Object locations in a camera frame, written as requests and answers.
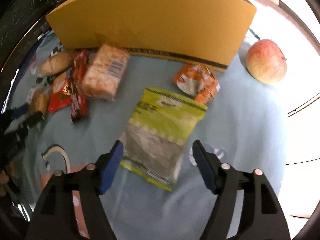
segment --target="cardboard box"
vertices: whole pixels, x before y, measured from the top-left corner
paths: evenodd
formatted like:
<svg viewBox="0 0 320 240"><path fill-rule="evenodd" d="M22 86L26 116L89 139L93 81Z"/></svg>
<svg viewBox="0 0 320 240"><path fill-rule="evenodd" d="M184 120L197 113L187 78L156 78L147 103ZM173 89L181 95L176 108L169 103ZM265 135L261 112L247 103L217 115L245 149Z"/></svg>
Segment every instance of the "cardboard box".
<svg viewBox="0 0 320 240"><path fill-rule="evenodd" d="M106 42L225 71L256 10L248 0L68 0L46 18L68 49Z"/></svg>

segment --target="green snack package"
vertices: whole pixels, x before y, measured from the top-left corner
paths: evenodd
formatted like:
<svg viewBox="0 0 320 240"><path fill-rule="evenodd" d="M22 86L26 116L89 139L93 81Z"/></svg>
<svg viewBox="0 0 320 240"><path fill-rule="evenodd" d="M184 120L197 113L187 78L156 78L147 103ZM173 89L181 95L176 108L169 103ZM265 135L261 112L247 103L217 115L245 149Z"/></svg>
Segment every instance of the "green snack package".
<svg viewBox="0 0 320 240"><path fill-rule="evenodd" d="M163 89L146 88L120 141L121 165L166 190L177 182L183 147L207 107Z"/></svg>

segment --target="silver pin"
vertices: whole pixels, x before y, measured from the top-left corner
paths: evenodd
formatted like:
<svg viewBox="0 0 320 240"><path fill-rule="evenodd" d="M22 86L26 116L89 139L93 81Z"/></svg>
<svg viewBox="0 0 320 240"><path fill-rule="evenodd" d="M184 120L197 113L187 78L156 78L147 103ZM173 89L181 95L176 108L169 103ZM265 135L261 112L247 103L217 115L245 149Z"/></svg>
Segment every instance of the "silver pin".
<svg viewBox="0 0 320 240"><path fill-rule="evenodd" d="M254 173L257 174L258 176L261 176L263 174L263 171L260 169L255 169Z"/></svg>
<svg viewBox="0 0 320 240"><path fill-rule="evenodd" d="M223 163L223 164L221 164L221 168L223 168L224 170L228 170L228 169L230 169L230 164Z"/></svg>
<svg viewBox="0 0 320 240"><path fill-rule="evenodd" d="M59 177L63 174L63 171L62 170L56 170L54 173L53 173L56 177Z"/></svg>
<svg viewBox="0 0 320 240"><path fill-rule="evenodd" d="M94 165L93 163L90 163L87 165L86 168L88 171L93 171L96 168L96 165Z"/></svg>

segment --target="blue tablecloth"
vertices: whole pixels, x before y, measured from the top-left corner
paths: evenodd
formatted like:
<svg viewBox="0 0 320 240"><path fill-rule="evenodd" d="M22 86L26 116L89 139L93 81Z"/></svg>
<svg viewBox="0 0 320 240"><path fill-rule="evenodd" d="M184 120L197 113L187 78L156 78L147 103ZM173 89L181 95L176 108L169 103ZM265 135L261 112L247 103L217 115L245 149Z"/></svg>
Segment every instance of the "blue tablecloth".
<svg viewBox="0 0 320 240"><path fill-rule="evenodd" d="M59 40L50 33L36 52L46 59ZM49 146L61 145L71 167L95 162L119 138L132 110L147 86L181 91L172 77L183 63L132 56L116 101L88 100L89 118L73 124L70 108L48 114L40 130L33 129L26 149L16 160L20 187L29 203L40 195L40 175L48 173L41 157ZM227 152L223 161L236 169L262 169L279 193L286 155L286 114L277 91L254 78L242 66L238 54L225 73L216 72L221 89L203 120L195 127L185 147L177 185L171 192L146 182L119 167L111 189L101 197L109 222L119 240L198 240L212 211L216 196L207 190L199 170L188 158L192 142ZM12 107L25 102L36 76L28 71L19 82ZM48 158L51 171L65 169L60 154ZM229 236L234 235L241 213L239 192Z"/></svg>

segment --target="apple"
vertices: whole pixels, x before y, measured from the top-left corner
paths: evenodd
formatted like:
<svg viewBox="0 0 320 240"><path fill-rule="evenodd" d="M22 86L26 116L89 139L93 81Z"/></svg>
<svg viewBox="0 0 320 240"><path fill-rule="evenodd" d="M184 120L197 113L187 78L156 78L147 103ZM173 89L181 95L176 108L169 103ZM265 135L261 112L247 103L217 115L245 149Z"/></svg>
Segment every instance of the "apple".
<svg viewBox="0 0 320 240"><path fill-rule="evenodd" d="M262 83L272 85L283 79L287 62L281 49L271 40L260 40L247 53L249 73Z"/></svg>

